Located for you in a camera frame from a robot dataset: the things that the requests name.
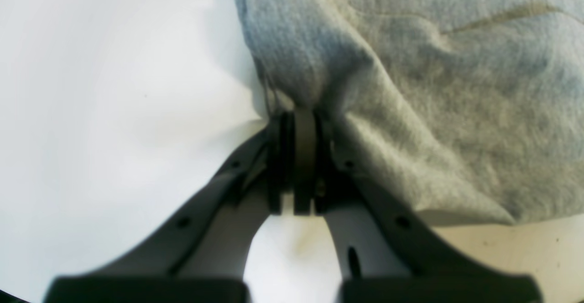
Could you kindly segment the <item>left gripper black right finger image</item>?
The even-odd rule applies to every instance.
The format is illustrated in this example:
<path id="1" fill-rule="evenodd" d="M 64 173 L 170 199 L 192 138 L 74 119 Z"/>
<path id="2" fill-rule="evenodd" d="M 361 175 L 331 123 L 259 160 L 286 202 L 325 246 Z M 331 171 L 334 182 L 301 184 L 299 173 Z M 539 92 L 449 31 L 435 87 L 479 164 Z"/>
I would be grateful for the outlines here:
<path id="1" fill-rule="evenodd" d="M 542 301 L 532 277 L 466 257 L 332 145 L 323 120 L 294 111 L 294 214 L 327 222 L 343 275 L 339 303 Z"/>

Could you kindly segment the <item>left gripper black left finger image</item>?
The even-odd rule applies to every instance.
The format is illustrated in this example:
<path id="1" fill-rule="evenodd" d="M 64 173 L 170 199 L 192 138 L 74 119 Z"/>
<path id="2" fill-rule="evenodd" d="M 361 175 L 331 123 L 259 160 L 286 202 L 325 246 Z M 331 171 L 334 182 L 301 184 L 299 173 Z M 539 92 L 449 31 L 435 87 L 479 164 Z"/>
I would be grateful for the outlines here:
<path id="1" fill-rule="evenodd" d="M 251 243 L 290 188 L 294 116 L 271 118 L 139 245 L 93 272 L 55 279 L 47 303 L 248 303 Z"/>

